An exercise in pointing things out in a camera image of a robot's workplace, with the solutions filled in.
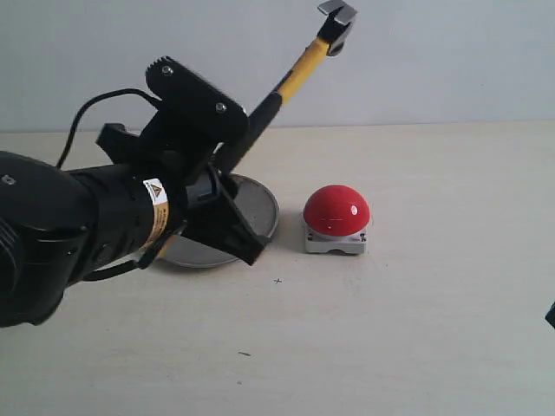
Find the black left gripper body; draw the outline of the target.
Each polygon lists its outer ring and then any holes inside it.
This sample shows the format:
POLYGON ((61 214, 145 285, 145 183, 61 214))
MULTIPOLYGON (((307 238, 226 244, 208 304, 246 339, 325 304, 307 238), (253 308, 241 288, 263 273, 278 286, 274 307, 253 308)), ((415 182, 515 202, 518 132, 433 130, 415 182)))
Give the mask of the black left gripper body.
POLYGON ((134 197, 129 209, 133 226, 131 251, 161 251, 172 236, 193 224, 193 216, 220 199, 223 186, 212 166, 203 168, 191 183, 181 172, 163 165, 130 168, 134 197))

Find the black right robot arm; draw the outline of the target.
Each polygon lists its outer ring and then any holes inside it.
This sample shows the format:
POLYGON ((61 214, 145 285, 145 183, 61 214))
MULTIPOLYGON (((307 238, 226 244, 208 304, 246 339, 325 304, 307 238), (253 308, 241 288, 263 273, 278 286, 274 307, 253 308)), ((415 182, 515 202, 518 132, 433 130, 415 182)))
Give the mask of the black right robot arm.
POLYGON ((545 320, 551 325, 552 328, 555 328, 555 303, 551 305, 545 314, 545 320))

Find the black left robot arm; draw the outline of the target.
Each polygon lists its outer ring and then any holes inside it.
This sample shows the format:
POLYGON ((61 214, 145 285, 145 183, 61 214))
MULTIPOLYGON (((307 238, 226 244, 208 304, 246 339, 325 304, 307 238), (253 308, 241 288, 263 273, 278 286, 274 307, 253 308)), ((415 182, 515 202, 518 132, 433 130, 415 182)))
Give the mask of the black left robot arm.
POLYGON ((108 165, 68 171, 2 153, 3 327, 45 322, 76 283, 144 270, 179 234, 245 263, 267 245, 213 167, 214 140, 107 124, 97 143, 108 165))

